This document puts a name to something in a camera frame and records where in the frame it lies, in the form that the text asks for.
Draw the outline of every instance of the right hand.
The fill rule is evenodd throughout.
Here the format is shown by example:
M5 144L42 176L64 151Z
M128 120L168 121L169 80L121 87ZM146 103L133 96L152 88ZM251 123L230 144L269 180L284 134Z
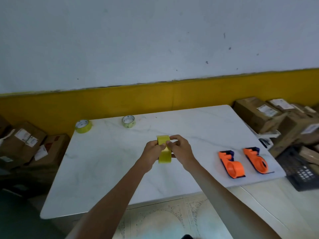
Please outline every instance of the right hand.
M183 165L184 169L189 171L192 165L197 162L193 155L193 151L190 147L190 144L181 135L173 135L169 138L170 140L177 140L175 142L166 142L167 146L173 152L172 157L177 158L177 160Z

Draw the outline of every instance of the left hand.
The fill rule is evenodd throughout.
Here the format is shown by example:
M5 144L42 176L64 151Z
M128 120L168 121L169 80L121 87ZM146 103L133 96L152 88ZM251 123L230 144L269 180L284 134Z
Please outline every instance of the left hand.
M145 168L145 172L147 173L151 170L155 161L158 160L161 151L165 148L166 144L163 143L161 145L158 145L157 140L148 142L144 148L141 157L137 160L137 163L139 163L143 168Z

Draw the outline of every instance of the hand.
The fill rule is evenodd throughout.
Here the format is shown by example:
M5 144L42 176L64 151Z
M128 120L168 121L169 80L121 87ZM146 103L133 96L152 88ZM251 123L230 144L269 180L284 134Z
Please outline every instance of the hand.
M162 150L166 148L166 144L158 145L157 140L150 141L146 144L141 157L138 159L138 163L145 168L145 172L151 170L153 164L158 160Z
M193 155L192 148L188 141L183 138L181 135L173 135L169 137L170 140L176 140L176 142L167 141L167 146L172 150L174 154L172 154L173 158L177 158L177 160L183 165L184 169L189 171L194 163L197 162Z

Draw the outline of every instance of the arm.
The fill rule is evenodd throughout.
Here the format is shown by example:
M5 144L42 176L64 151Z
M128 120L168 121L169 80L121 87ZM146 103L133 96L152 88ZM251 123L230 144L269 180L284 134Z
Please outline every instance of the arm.
M81 218L66 238L112 238L144 174L152 168L165 147L165 144L158 145L156 140L148 142L141 157L133 167L109 193Z
M234 239L280 238L255 212L235 197L195 159L188 141L180 135L167 145L183 167L193 176Z

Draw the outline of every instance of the white wall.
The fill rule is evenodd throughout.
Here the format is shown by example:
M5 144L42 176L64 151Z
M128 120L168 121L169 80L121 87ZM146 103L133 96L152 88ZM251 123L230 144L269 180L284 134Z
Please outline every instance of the white wall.
M318 0L0 0L0 93L314 67Z

